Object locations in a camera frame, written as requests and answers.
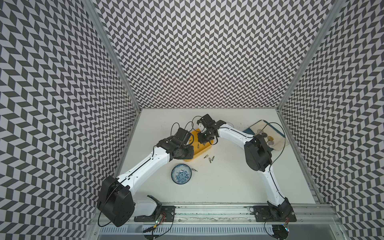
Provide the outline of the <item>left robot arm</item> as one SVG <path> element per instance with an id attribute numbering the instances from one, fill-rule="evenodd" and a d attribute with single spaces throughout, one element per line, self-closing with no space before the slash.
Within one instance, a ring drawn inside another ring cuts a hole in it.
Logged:
<path id="1" fill-rule="evenodd" d="M 152 152 L 131 170 L 118 177 L 109 176 L 102 182 L 97 208 L 116 227 L 132 217 L 157 219 L 162 203 L 153 196 L 135 197 L 141 185 L 170 161 L 191 160 L 194 157 L 192 133 L 179 128 L 175 135 L 160 140 Z"/>

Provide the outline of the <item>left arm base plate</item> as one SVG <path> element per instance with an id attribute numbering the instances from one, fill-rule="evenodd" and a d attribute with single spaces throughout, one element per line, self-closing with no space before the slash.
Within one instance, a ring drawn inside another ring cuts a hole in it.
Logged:
<path id="1" fill-rule="evenodd" d="M 176 207 L 175 206 L 161 206 L 157 207 L 154 213 L 150 216 L 137 216 L 134 217 L 134 222 L 155 223 L 157 219 L 163 219 L 163 222 L 170 223 L 174 221 Z"/>

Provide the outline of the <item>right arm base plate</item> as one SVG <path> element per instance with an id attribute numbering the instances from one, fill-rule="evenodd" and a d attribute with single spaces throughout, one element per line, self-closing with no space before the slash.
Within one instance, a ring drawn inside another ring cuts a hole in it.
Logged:
<path id="1" fill-rule="evenodd" d="M 253 206 L 256 222 L 294 223 L 297 217 L 291 206 L 287 208 L 275 208 L 270 206 Z"/>

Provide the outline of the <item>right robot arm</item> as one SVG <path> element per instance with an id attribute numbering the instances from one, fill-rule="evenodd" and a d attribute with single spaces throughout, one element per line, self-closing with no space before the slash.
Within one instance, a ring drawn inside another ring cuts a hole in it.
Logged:
<path id="1" fill-rule="evenodd" d="M 267 193 L 270 216 L 273 220 L 284 219 L 290 215 L 291 204 L 276 181 L 272 153 L 262 135 L 246 134 L 222 120 L 214 121 L 208 114 L 198 119 L 197 124 L 200 130 L 198 133 L 200 144 L 223 138 L 244 150 L 247 165 L 261 174 Z"/>

